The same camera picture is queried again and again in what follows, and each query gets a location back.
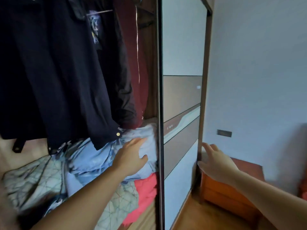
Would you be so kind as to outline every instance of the wardrobe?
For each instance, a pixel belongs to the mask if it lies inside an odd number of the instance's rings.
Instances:
[[[212,0],[126,0],[135,7],[138,49],[148,72],[144,120],[156,117],[157,197],[124,229],[171,229],[197,177],[205,114]],[[0,173],[48,155],[46,139],[0,138]]]

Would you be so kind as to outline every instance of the sliding wardrobe door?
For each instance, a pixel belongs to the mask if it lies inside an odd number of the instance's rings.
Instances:
[[[194,182],[207,8],[202,0],[159,0],[159,14],[163,215],[168,230]]]

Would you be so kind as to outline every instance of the right hand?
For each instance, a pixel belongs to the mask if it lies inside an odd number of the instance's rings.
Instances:
[[[140,147],[147,138],[134,138],[125,143],[115,155],[112,167],[120,170],[123,177],[136,174],[148,161],[148,156],[139,156]]]
[[[202,143],[208,154],[208,162],[198,161],[199,168],[210,178],[231,185],[235,173],[239,171],[232,159],[225,155],[215,144]]]

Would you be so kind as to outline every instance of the orange wooden nightstand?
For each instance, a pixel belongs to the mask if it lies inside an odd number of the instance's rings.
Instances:
[[[261,180],[264,180],[262,166],[232,158],[239,170]],[[201,198],[214,203],[255,226],[262,216],[261,212],[236,189],[224,183],[217,182],[205,173],[201,175]]]

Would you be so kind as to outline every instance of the wardrobe door frame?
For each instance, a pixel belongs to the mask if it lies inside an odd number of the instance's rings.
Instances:
[[[209,51],[210,51],[210,39],[211,39],[211,26],[212,26],[212,14],[213,10],[207,0],[201,0],[207,9],[206,20],[206,34],[205,34],[205,48],[204,48],[204,64],[203,64],[203,78],[202,78],[202,91],[201,91],[201,112],[200,112],[200,124],[198,134],[198,155],[200,158],[201,143],[203,136],[204,117],[205,117],[205,101],[207,91],[207,77],[209,68]],[[157,73],[158,73],[158,146],[159,146],[159,208],[157,208],[157,215],[159,218],[159,224],[157,229],[165,229],[165,208],[164,208],[164,131],[163,131],[163,32],[162,32],[162,0],[156,0],[157,4]]]

